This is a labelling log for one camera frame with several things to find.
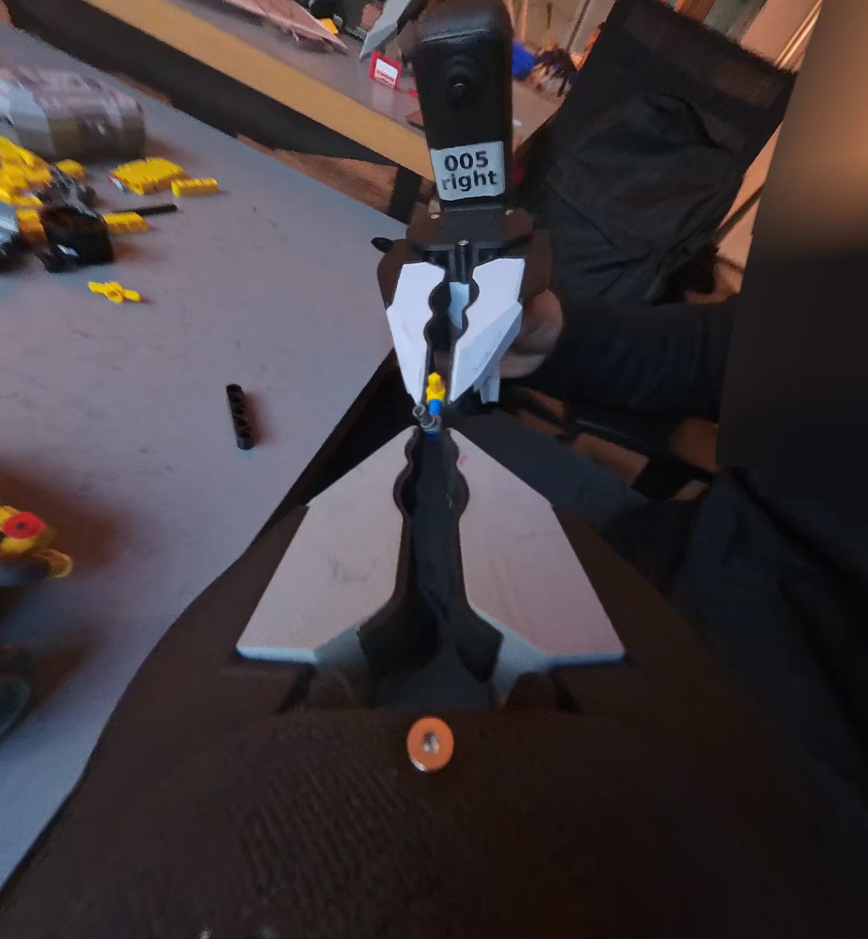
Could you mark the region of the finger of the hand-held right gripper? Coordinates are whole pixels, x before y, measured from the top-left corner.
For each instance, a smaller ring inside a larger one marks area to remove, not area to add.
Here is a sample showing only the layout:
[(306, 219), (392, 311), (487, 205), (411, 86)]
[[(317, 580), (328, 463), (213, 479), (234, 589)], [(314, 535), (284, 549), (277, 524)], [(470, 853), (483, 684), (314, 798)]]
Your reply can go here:
[(404, 264), (395, 282), (393, 299), (386, 303), (386, 317), (398, 366), (412, 401), (423, 403), (433, 351), (427, 335), (433, 321), (431, 299), (446, 273), (430, 262)]
[(473, 270), (471, 300), (451, 347), (449, 403), (468, 392), (478, 393), (485, 404), (498, 401), (501, 360), (521, 329), (525, 268), (525, 257), (512, 256)]

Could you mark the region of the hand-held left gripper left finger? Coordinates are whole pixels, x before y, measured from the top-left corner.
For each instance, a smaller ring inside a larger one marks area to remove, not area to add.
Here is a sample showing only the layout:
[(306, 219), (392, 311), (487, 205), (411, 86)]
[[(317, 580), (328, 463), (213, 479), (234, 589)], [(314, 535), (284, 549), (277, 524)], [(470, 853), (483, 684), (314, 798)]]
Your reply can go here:
[(399, 668), (414, 656), (403, 490), (420, 436), (405, 429), (306, 505), (238, 639), (241, 657)]

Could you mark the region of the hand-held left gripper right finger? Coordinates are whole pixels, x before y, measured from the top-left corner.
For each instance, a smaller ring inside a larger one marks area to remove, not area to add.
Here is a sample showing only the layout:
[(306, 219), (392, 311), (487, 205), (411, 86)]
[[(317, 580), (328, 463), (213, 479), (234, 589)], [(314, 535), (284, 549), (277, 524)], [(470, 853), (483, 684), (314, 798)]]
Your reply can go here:
[(551, 503), (457, 430), (442, 443), (454, 641), (467, 669), (507, 696), (525, 674), (621, 661), (623, 642)]

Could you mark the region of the person's right forearm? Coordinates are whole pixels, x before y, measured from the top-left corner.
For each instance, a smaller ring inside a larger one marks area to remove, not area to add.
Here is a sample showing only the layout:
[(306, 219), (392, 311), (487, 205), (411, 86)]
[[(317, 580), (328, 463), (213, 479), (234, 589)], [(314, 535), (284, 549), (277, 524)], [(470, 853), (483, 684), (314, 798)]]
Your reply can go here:
[(529, 383), (558, 399), (716, 422), (739, 299), (565, 303), (557, 342)]

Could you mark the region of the yellow edged desk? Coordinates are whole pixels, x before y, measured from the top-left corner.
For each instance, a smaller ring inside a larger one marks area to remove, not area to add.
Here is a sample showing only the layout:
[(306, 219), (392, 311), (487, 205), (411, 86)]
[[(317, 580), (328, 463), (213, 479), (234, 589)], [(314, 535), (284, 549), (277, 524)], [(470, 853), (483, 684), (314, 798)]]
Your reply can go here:
[(408, 121), (419, 108), (411, 94), (414, 83), (403, 77), (394, 89), (371, 78), (352, 39), (345, 38), (346, 53), (308, 51), (273, 28), (208, 2), (89, 1), (88, 6), (433, 180), (423, 132)]

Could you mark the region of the grey desk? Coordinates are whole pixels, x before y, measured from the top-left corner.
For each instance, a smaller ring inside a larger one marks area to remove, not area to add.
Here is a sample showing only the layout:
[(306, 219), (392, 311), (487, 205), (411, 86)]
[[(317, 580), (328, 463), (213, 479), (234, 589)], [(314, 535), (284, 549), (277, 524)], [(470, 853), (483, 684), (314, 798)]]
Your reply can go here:
[[(61, 809), (137, 668), (268, 521), (392, 344), (373, 237), (404, 225), (0, 23), (0, 61), (128, 91), (148, 142), (221, 192), (95, 273), (0, 276), (0, 498), (57, 530), (64, 580), (0, 590), (34, 658), (0, 743), (0, 889)], [(116, 304), (88, 282), (120, 282)], [(246, 393), (241, 451), (225, 387)]]

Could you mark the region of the person's right hand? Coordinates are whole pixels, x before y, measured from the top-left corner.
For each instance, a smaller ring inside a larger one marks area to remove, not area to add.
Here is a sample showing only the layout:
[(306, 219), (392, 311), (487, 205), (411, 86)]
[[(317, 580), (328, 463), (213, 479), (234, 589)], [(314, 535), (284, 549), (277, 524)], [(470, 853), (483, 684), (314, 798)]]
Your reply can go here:
[(549, 289), (531, 298), (523, 308), (521, 326), (500, 362), (504, 380), (532, 375), (553, 352), (563, 329), (563, 313)]

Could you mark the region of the black holed beam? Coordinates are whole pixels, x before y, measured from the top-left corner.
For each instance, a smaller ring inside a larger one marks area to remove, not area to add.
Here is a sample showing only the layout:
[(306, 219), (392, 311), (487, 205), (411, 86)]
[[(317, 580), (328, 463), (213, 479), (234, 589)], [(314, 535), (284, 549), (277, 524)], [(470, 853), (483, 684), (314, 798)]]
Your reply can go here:
[(225, 393), (236, 445), (241, 451), (250, 451), (255, 447), (256, 437), (249, 399), (237, 383), (227, 384)]

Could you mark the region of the black jacket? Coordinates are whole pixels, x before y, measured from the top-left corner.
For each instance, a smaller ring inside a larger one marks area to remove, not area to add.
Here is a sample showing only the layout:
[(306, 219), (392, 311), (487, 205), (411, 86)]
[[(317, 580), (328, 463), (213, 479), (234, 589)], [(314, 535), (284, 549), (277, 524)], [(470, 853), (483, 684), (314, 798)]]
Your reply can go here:
[(654, 303), (729, 214), (796, 80), (661, 2), (616, 2), (550, 124), (534, 212), (563, 299)]

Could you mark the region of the person's black sweater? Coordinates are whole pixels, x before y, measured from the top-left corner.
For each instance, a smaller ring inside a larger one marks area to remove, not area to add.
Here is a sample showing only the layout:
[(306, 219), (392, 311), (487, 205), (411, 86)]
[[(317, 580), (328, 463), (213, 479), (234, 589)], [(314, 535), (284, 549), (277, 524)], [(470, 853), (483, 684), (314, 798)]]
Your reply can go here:
[(868, 521), (727, 472), (696, 502), (674, 597), (775, 730), (868, 937)]

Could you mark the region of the yellow studded block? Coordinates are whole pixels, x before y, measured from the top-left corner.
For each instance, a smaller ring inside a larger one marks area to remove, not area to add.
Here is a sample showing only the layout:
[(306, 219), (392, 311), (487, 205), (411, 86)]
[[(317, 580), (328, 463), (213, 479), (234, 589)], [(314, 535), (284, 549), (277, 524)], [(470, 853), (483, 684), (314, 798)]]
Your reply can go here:
[(117, 188), (137, 195), (166, 191), (173, 182), (187, 176), (180, 165), (166, 158), (136, 159), (108, 172), (108, 178)]

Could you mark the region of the black spoked wheel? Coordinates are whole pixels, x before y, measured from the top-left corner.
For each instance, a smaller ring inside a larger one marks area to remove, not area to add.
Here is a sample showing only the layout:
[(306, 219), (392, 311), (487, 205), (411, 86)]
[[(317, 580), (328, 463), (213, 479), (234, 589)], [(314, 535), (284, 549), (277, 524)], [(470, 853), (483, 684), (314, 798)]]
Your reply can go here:
[(50, 205), (40, 213), (44, 244), (37, 251), (50, 273), (114, 262), (110, 230), (98, 213), (74, 205)]

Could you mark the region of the grey angular block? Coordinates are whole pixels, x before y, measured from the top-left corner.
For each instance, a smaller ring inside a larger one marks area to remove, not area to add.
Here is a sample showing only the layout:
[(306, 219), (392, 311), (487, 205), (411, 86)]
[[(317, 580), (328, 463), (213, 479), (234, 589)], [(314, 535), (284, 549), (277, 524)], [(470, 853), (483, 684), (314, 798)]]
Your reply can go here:
[(130, 95), (60, 67), (0, 64), (0, 122), (42, 158), (143, 158), (142, 105)]

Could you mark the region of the pile of building brick parts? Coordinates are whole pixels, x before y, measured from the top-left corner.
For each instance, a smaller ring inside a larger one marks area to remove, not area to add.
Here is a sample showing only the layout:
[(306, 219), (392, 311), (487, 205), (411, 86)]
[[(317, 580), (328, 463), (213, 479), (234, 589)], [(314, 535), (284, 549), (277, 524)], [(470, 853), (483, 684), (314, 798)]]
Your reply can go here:
[(40, 213), (50, 205), (74, 205), (99, 216), (113, 212), (99, 211), (99, 196), (81, 164), (47, 162), (0, 135), (0, 273), (30, 254), (38, 259), (45, 241)]

